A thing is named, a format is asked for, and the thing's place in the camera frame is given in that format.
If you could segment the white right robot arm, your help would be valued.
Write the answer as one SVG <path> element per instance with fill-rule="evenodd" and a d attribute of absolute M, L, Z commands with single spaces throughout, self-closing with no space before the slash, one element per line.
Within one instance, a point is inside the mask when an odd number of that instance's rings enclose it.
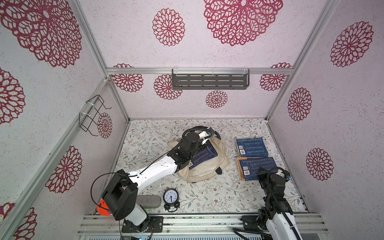
<path fill-rule="evenodd" d="M 273 240 L 301 240 L 293 210 L 285 199 L 291 175 L 280 167 L 259 168 L 258 180 L 264 190 L 265 205 L 258 210 L 258 226 L 270 232 Z"/>

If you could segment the beige canvas tote bag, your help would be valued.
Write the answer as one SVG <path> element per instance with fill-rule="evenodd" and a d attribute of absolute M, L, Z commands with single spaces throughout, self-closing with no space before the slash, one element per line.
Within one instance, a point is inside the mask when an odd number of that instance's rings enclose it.
<path fill-rule="evenodd" d="M 223 173 L 223 169 L 230 164 L 230 161 L 227 157 L 226 144 L 222 141 L 221 136 L 217 131 L 204 126 L 196 126 L 187 129 L 186 131 L 196 131 L 199 134 L 206 130 L 215 132 L 215 135 L 209 138 L 208 141 L 212 143 L 213 147 L 218 153 L 218 156 L 199 164 L 192 170 L 189 170 L 189 165 L 182 170 L 176 170 L 176 173 L 178 173 L 178 175 L 186 182 L 197 183 L 208 180 L 217 175 L 221 175 Z M 168 142 L 169 151 L 175 147 L 180 142 L 180 140 L 181 138 L 178 141 Z"/>

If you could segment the orange spine book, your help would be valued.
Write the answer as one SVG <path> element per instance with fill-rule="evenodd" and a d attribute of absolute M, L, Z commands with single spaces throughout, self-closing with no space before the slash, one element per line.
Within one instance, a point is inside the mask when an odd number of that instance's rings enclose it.
<path fill-rule="evenodd" d="M 239 175 L 240 175 L 240 180 L 241 180 L 241 181 L 244 181 L 243 169 L 242 169 L 242 167 L 241 167 L 241 161 L 242 161 L 243 159 L 244 159 L 244 158 L 238 157 L 237 160 L 236 160 L 237 167 L 238 167 L 238 171 L 239 171 Z"/>

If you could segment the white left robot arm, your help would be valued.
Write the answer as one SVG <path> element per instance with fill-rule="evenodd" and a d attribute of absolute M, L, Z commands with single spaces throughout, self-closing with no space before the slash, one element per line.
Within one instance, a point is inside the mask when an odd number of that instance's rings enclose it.
<path fill-rule="evenodd" d="M 137 204 L 140 191 L 187 167 L 200 146 L 214 134 L 210 129 L 188 129 L 175 147 L 149 166 L 129 173 L 124 170 L 112 173 L 112 178 L 102 193 L 102 199 L 97 204 L 98 211 L 104 209 L 116 221 L 126 220 L 135 226 L 137 231 L 143 232 L 150 224 L 150 217 L 144 208 Z"/>

